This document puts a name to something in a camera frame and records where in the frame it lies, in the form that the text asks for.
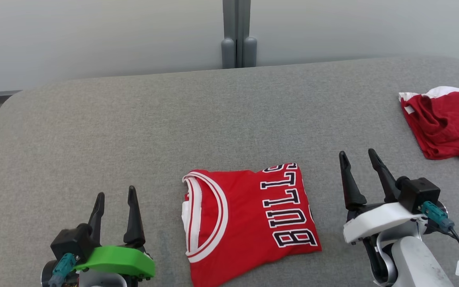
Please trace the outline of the grey double partition post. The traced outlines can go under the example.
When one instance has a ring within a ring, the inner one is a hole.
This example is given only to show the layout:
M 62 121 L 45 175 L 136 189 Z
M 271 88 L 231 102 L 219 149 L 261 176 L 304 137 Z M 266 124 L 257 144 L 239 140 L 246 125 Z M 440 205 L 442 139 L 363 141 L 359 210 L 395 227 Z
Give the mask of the grey double partition post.
M 222 68 L 257 65 L 257 39 L 250 36 L 251 0 L 222 0 L 224 39 Z

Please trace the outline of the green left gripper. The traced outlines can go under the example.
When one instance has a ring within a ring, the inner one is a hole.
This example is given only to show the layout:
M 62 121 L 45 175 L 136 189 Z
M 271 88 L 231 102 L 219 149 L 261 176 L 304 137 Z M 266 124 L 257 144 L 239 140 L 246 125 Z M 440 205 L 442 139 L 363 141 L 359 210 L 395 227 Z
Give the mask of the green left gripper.
M 127 199 L 129 205 L 129 219 L 124 235 L 126 246 L 143 246 L 145 235 L 137 192 L 134 186 L 129 186 Z M 90 238 L 100 243 L 101 219 L 104 215 L 104 193 L 97 194 L 88 224 L 91 227 Z M 84 269 L 106 273 L 134 276 L 140 279 L 155 277 L 155 262 L 145 252 L 123 246 L 96 247 L 85 263 L 77 263 L 75 271 Z

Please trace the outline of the red white shorts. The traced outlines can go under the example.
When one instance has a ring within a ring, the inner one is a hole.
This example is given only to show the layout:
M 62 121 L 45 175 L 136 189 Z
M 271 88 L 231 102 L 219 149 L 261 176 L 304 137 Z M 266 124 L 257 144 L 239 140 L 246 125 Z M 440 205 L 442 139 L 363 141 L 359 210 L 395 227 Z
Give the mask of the red white shorts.
M 439 86 L 426 93 L 401 92 L 398 99 L 425 158 L 459 157 L 459 88 Z

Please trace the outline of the red white basketball jersey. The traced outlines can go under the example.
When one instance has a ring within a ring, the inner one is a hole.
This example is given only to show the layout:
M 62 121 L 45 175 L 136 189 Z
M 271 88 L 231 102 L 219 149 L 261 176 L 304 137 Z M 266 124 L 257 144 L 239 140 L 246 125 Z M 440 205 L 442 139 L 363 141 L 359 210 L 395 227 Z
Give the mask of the red white basketball jersey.
M 295 162 L 261 171 L 195 169 L 182 181 L 194 287 L 220 287 L 266 263 L 322 250 Z

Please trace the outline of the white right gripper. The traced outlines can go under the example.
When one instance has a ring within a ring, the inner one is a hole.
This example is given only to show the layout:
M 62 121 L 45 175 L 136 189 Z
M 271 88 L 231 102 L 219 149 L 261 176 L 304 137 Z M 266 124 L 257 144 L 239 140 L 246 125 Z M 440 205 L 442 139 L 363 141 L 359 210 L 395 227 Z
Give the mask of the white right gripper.
M 371 211 L 366 211 L 343 225 L 343 236 L 347 244 L 359 239 L 379 235 L 380 241 L 400 240 L 407 236 L 421 238 L 426 232 L 426 221 L 422 214 L 412 214 L 398 202 L 400 190 L 396 180 L 381 160 L 375 149 L 368 149 L 373 169 L 380 178 L 387 204 Z M 359 191 L 351 172 L 351 164 L 344 151 L 339 152 L 342 187 L 345 207 L 348 211 L 357 210 L 367 204 L 367 200 Z

